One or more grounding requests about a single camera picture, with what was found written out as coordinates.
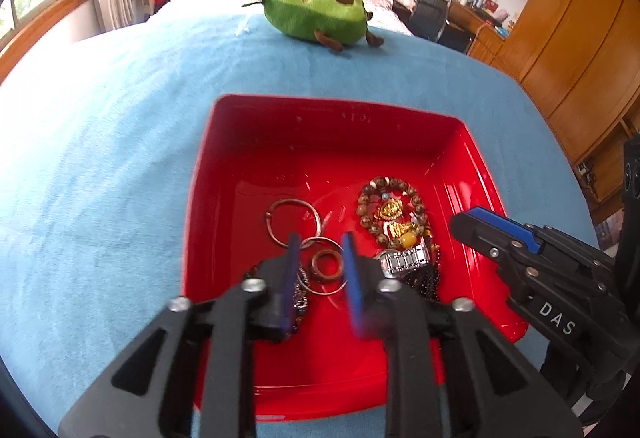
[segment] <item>wooden ring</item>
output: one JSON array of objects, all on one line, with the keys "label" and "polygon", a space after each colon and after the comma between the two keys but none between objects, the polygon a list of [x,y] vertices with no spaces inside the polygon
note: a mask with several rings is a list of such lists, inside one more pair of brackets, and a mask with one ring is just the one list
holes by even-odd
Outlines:
[{"label": "wooden ring", "polygon": [[[323,272],[320,272],[320,269],[318,267],[318,259],[320,259],[325,255],[334,256],[335,260],[338,262],[337,272],[332,273],[331,275],[327,275]],[[314,254],[314,256],[311,258],[311,270],[313,270],[314,275],[320,278],[322,282],[332,282],[342,276],[342,273],[344,272],[344,261],[342,260],[342,256],[340,255],[340,252],[335,251],[331,248],[323,248],[322,250],[318,250]]]}]

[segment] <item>screw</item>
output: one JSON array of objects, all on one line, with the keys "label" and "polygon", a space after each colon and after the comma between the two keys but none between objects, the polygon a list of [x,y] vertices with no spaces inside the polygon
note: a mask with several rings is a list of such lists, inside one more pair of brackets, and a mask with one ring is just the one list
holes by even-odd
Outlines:
[{"label": "screw", "polygon": [[256,277],[242,281],[242,289],[247,293],[261,292],[265,288],[267,288],[267,283]]},{"label": "screw", "polygon": [[474,303],[468,297],[458,297],[457,299],[453,300],[453,302],[451,303],[451,307],[456,312],[470,312],[476,307],[476,303]]},{"label": "screw", "polygon": [[402,288],[402,283],[396,279],[383,279],[378,283],[378,290],[382,293],[397,292]]},{"label": "screw", "polygon": [[169,308],[172,312],[184,312],[191,307],[191,301],[187,299],[187,297],[176,297],[175,299],[171,299],[166,307]]}]

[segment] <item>blue cloth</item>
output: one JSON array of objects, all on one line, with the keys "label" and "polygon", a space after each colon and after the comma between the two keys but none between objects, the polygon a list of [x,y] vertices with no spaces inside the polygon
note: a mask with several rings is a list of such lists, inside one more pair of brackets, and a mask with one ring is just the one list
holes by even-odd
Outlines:
[{"label": "blue cloth", "polygon": [[[361,99],[461,118],[508,214],[595,244],[574,175],[507,76],[389,32],[335,55],[262,15],[142,24],[52,53],[0,93],[0,355],[57,429],[92,379],[180,291],[194,161],[223,93]],[[381,436],[374,409],[260,436]]]}]

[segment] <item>red plastic bin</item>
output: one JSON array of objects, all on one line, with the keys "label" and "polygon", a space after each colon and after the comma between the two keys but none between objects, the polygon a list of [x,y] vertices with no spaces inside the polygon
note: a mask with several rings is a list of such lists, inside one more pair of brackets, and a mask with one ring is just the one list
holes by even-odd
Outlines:
[{"label": "red plastic bin", "polygon": [[[283,253],[265,225],[264,214],[277,199],[310,202],[325,236],[339,241],[352,231],[358,252],[374,256],[380,249],[360,228],[355,207],[362,186],[379,175],[406,180],[424,198],[442,249],[442,301],[471,297],[510,341],[523,336],[527,323],[507,307],[495,263],[455,241],[447,228],[452,215],[478,205],[504,214],[471,135],[456,118],[384,104],[244,95],[218,100],[191,185],[183,294],[195,302],[220,296],[252,266]],[[293,230],[312,235],[315,224],[303,208],[283,205],[273,227],[286,241]],[[345,295],[309,296],[297,334],[282,344],[257,343],[259,420],[329,417],[385,403],[382,343],[352,334]],[[442,380],[439,364],[436,372]]]}]

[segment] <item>green stuffed animal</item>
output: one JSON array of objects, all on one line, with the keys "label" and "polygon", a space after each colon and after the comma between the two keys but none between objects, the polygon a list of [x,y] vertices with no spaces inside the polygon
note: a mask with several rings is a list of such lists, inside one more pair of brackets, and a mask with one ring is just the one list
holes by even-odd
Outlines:
[{"label": "green stuffed animal", "polygon": [[267,20],[284,34],[319,42],[335,52],[362,37],[374,48],[384,43],[367,29],[373,14],[362,0],[259,0],[243,6],[252,4],[263,4]]}]

